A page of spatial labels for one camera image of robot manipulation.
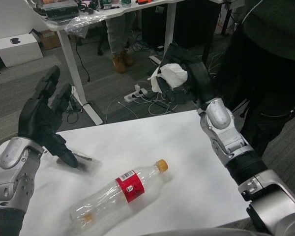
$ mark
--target person's leg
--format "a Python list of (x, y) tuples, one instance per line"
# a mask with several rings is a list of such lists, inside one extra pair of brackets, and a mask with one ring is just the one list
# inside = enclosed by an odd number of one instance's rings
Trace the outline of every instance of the person's leg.
[(121, 53), (123, 52), (123, 36), (125, 27), (125, 16), (114, 17), (106, 20), (108, 42), (113, 54), (113, 63), (118, 73), (125, 73), (126, 67)]
[(133, 59), (128, 55), (127, 51), (125, 50), (125, 47), (128, 42), (129, 34), (132, 29), (133, 22), (136, 18), (136, 13), (134, 11), (125, 13), (125, 25), (124, 25), (124, 34), (122, 39), (122, 58), (126, 65), (130, 66), (133, 64)]
[(295, 107), (295, 61), (270, 54), (265, 59), (268, 63), (260, 65), (265, 77), (257, 80), (241, 131), (260, 156), (295, 117), (295, 111), (291, 112)]

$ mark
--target person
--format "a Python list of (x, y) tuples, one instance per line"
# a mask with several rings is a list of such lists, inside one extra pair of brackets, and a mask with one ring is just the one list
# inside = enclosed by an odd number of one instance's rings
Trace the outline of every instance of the person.
[(106, 20), (108, 42), (113, 54), (114, 67), (118, 73), (125, 73), (126, 66), (131, 66), (134, 63), (125, 46), (135, 18), (135, 12), (128, 12)]
[(215, 83), (230, 110), (250, 100), (241, 133), (262, 156), (295, 117), (295, 0), (246, 0), (246, 10)]

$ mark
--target white tissue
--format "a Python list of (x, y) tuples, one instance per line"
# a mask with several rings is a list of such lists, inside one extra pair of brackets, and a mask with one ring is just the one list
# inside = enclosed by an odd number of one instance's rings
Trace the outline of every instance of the white tissue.
[(152, 76), (148, 78), (148, 80), (151, 80), (153, 92), (162, 93), (160, 87), (158, 86), (156, 76), (163, 78), (172, 89), (181, 86), (188, 79), (187, 71), (183, 70), (177, 63), (171, 63), (162, 66), (160, 74), (157, 74), (158, 69), (159, 67), (154, 71)]

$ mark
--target red bottle label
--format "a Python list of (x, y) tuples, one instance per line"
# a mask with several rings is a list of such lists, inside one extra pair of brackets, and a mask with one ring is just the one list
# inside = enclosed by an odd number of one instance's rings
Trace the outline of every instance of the red bottle label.
[(144, 193), (142, 182), (133, 170), (116, 178), (116, 181), (121, 187), (128, 203)]

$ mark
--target table leg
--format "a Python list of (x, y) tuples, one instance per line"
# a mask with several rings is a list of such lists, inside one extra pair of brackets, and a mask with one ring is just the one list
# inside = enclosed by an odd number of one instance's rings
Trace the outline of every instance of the table leg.
[(222, 4), (214, 3), (214, 2), (210, 2), (209, 4), (211, 4), (211, 19), (210, 19), (210, 23), (208, 26), (206, 45), (205, 45), (205, 48), (203, 50), (203, 55), (202, 55), (202, 61), (204, 64), (207, 63), (207, 58), (210, 53), (215, 28), (216, 28), (216, 25), (218, 22), (218, 17), (220, 15), (220, 10), (221, 10), (221, 6), (222, 6)]
[(225, 32), (227, 30), (227, 26), (228, 26), (228, 22), (230, 21), (230, 18), (231, 18), (231, 14), (232, 14), (232, 10), (228, 10), (227, 14), (226, 14), (226, 17), (225, 17), (224, 25), (223, 25), (223, 28), (222, 28), (222, 32), (221, 32), (222, 36), (225, 35)]
[(177, 3), (169, 3), (168, 7), (167, 7), (164, 54), (166, 53), (169, 45), (173, 42), (175, 17), (176, 17), (176, 6), (177, 6)]
[(60, 39), (60, 43), (62, 46), (63, 54), (65, 56), (65, 60), (67, 61), (69, 71), (74, 83), (73, 95), (77, 99), (77, 101), (83, 106), (83, 109), (89, 115), (89, 117), (94, 121), (96, 125), (100, 125), (103, 123), (102, 119), (98, 116), (98, 114), (93, 110), (90, 104), (87, 104), (87, 100), (85, 98), (83, 85), (81, 82), (81, 78), (79, 75), (78, 67), (74, 60), (72, 48), (70, 41), (68, 39), (68, 35), (64, 30), (58, 31), (58, 36)]

